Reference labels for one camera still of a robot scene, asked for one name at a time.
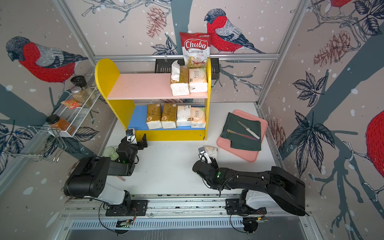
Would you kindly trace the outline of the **white green tissue pack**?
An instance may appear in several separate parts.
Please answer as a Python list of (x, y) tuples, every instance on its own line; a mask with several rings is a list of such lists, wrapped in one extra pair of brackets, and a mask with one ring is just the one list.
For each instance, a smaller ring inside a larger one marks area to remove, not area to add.
[(179, 127), (190, 127), (191, 126), (191, 106), (179, 105), (177, 106), (177, 118), (176, 126)]

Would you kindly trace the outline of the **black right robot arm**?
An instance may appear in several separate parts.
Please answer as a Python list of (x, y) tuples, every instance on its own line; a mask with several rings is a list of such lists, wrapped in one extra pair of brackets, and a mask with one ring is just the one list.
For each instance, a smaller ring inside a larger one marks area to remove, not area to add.
[(217, 191), (252, 190), (268, 194), (287, 213), (305, 216), (305, 183), (283, 170), (273, 166), (270, 171), (240, 172), (229, 168), (220, 168), (217, 163), (197, 161), (193, 172)]

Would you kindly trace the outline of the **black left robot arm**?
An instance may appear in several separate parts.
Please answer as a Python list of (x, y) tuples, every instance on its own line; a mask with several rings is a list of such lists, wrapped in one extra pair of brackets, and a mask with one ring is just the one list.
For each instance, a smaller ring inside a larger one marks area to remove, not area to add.
[(148, 146), (147, 136), (136, 144), (130, 138), (123, 138), (118, 146), (116, 161), (110, 157), (89, 157), (79, 160), (64, 185), (68, 197), (89, 198), (109, 204), (130, 208), (130, 193), (107, 183), (108, 176), (129, 177), (139, 162), (138, 151)]

